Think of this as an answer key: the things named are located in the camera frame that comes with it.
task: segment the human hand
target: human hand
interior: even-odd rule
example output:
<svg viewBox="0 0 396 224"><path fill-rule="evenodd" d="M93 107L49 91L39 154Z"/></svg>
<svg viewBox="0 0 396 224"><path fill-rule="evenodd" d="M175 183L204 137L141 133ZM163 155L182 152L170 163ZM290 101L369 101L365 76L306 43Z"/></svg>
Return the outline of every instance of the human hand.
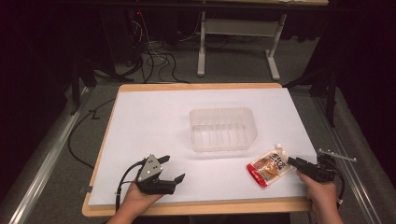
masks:
<svg viewBox="0 0 396 224"><path fill-rule="evenodd" d="M300 171L297 176L308 186L306 197L312 200L318 223L343 223L337 209L337 186L333 182L319 183Z"/></svg>
<svg viewBox="0 0 396 224"><path fill-rule="evenodd" d="M162 196L162 194L148 195L142 193L137 185L132 183L125 194L119 210L107 224L131 224L135 218L146 212L149 207L161 199Z"/></svg>

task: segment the clear plastic container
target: clear plastic container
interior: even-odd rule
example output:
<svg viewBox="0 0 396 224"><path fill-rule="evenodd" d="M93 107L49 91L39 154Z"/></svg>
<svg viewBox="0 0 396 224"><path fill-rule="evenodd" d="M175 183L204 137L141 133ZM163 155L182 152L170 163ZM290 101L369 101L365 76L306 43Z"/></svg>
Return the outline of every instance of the clear plastic container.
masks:
<svg viewBox="0 0 396 224"><path fill-rule="evenodd" d="M190 112L194 151L246 150L257 136L249 108L196 109Z"/></svg>

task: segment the table leg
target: table leg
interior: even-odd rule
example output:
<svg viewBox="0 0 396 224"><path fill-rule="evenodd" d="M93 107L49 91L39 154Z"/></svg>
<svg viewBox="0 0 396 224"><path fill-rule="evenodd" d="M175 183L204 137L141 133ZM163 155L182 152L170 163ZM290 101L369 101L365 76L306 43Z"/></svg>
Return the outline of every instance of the table leg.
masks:
<svg viewBox="0 0 396 224"><path fill-rule="evenodd" d="M265 56L267 58L268 65L270 66L271 75L273 80L278 81L280 80L280 75L276 68L276 63L274 59L275 50L277 47L277 43L279 42L280 35L282 34L283 26L285 25L287 14L282 14L279 20L279 24L276 27L276 32L274 34L274 41L271 49L265 51Z"/></svg>
<svg viewBox="0 0 396 224"><path fill-rule="evenodd" d="M205 20L206 13L203 11L201 15L201 46L198 55L198 77L205 75Z"/></svg>

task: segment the food package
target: food package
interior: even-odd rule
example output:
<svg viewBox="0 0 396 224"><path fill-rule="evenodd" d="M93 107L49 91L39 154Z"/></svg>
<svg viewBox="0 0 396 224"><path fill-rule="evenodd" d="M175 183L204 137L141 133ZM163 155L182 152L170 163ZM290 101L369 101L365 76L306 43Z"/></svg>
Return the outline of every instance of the food package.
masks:
<svg viewBox="0 0 396 224"><path fill-rule="evenodd" d="M288 157L282 146L277 144L275 150L249 163L247 170L261 187L266 187L292 169L287 164Z"/></svg>

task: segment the wire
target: wire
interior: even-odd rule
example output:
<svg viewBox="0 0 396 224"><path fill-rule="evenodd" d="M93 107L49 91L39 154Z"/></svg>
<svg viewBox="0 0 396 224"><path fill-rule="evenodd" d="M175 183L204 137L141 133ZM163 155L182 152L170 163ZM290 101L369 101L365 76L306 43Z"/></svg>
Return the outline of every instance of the wire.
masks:
<svg viewBox="0 0 396 224"><path fill-rule="evenodd" d="M76 159L77 161L81 162L82 164L84 164L84 165L90 167L91 169L94 169L93 165L91 165L91 164L87 163L86 161L80 159L80 158L73 152L73 149L72 149L72 147L71 147L71 139L72 139L72 136L73 136L74 132L76 131L76 129L78 128L78 126L79 126L79 125L80 125L91 113L96 113L96 110L98 110L100 107L102 107L102 106L104 106L104 105L106 105L106 104L108 104L108 103L114 101L115 99L116 99L116 98L111 99L111 100L108 100L108 101L102 103L101 105L97 106L95 109L89 110L89 113L88 113L86 116L84 116L84 118L82 118L82 119L77 123L77 125L72 129L72 131L70 132L70 134L69 134L69 136L68 136L68 138L67 138L67 147L68 147L69 152L70 152L70 154L72 155L72 157L73 157L74 159Z"/></svg>
<svg viewBox="0 0 396 224"><path fill-rule="evenodd" d="M118 211L119 208L120 208L120 197L121 197L122 185L125 184L125 183L130 182L130 181L125 181L125 182L124 182L125 177L126 177L126 176L129 174L129 172L130 172L132 169L134 169L136 166L138 166L138 165L143 165L143 164L144 164L144 160L139 161L139 162L133 164L132 166L130 166L130 167L125 171L124 175L122 176L122 178L121 178L121 180L120 180L120 183L119 183L119 187L117 188L117 195L116 195L116 211Z"/></svg>
<svg viewBox="0 0 396 224"><path fill-rule="evenodd" d="M345 181L344 176L341 173L340 169L338 169L337 166L333 162L331 162L331 161L326 161L326 162L332 166L332 168L335 170L335 174L341 180L341 190L340 190L340 193L338 194L338 199L337 199L337 208L339 208L343 201L344 192L345 192L345 188L346 188L346 181Z"/></svg>

